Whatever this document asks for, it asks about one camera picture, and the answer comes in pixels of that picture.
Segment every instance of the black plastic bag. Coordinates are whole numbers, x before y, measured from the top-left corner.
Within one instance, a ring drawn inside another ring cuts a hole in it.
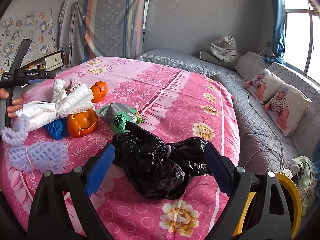
[[[134,189],[145,198],[177,199],[193,176],[211,175],[204,159],[207,141],[188,138],[165,144],[156,135],[126,122],[130,132],[116,134],[114,164],[122,167]]]

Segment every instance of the finger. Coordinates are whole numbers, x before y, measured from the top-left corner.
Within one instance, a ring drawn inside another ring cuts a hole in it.
[[[7,99],[9,97],[9,93],[3,89],[0,88],[0,99]]]
[[[12,100],[12,104],[13,104],[14,106],[22,105],[22,104],[23,104],[23,98],[22,98],[22,97],[19,97],[19,98],[16,98],[16,99]]]
[[[18,110],[20,110],[20,109],[22,109],[22,105],[19,105],[19,106],[9,106],[9,107],[7,108],[7,111],[8,111],[8,113],[14,113],[15,111],[18,111]]]
[[[8,113],[8,116],[9,116],[10,118],[16,117],[16,115],[15,115],[14,113]]]

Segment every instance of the white drawer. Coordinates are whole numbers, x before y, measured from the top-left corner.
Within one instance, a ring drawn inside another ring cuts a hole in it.
[[[45,69],[49,69],[49,68],[53,67],[54,65],[55,64],[54,64],[53,55],[45,58]]]
[[[53,55],[54,65],[58,65],[62,63],[61,53],[57,53]]]

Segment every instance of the yellow flower print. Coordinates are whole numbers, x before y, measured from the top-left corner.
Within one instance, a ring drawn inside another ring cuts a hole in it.
[[[193,228],[199,226],[199,212],[184,200],[176,200],[173,204],[165,203],[162,210],[164,214],[160,216],[159,226],[169,233],[176,231],[181,236],[190,237]]]
[[[216,102],[217,102],[217,99],[216,99],[213,95],[211,95],[211,94],[209,94],[209,93],[203,93],[203,97],[204,97],[205,99],[210,100],[210,101],[213,102],[213,103],[216,103]]]
[[[212,89],[212,90],[214,90],[214,91],[217,91],[217,89],[213,85],[205,85],[205,86],[210,88],[210,89]]]
[[[209,81],[209,82],[211,82],[211,83],[213,83],[213,84],[215,84],[216,82],[215,81],[213,81],[211,78],[205,78],[205,80],[207,80],[207,81]]]
[[[97,65],[97,64],[101,64],[103,61],[101,59],[94,59],[94,60],[91,60],[89,62],[87,62],[88,65]]]
[[[103,73],[103,69],[102,68],[92,68],[92,69],[89,69],[87,72],[88,72],[88,74],[99,75],[99,74]]]
[[[203,109],[205,113],[212,114],[212,115],[219,115],[219,112],[217,111],[217,109],[215,109],[212,106],[204,105],[204,106],[201,106],[200,108]]]
[[[213,129],[203,122],[193,123],[192,134],[207,141],[212,141],[213,137],[215,137]]]

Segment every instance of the gray mattress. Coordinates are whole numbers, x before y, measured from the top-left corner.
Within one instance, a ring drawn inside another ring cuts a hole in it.
[[[216,73],[221,73],[233,79],[242,79],[234,71],[225,69],[218,65],[197,59],[190,54],[179,52],[173,49],[154,49],[143,53],[137,60],[152,62],[168,67],[180,68],[189,72],[200,73],[204,76],[211,77]]]
[[[300,156],[292,138],[284,137],[263,106],[252,95],[249,94],[248,98],[247,90],[241,83],[221,74],[214,75],[212,79],[220,82],[235,97],[233,108],[240,133],[239,165],[244,165],[250,156],[261,149],[273,149],[281,153],[281,144],[283,158],[288,166],[292,159]],[[278,154],[267,150],[255,154],[246,168],[255,174],[265,174],[268,170],[281,172],[283,168],[280,168],[280,160]]]
[[[243,78],[238,73],[171,49],[155,49],[142,54],[137,60],[200,73],[220,82],[235,97],[233,107],[240,133],[240,165],[244,165],[256,151],[261,149],[273,149],[281,154],[281,145],[283,158],[288,166],[291,164],[291,159],[300,156],[292,138],[284,137],[262,105],[250,94],[252,106],[249,104],[248,94],[241,84]],[[255,154],[247,163],[246,169],[255,174],[265,174],[268,170],[281,172],[283,167],[281,157],[266,150]]]

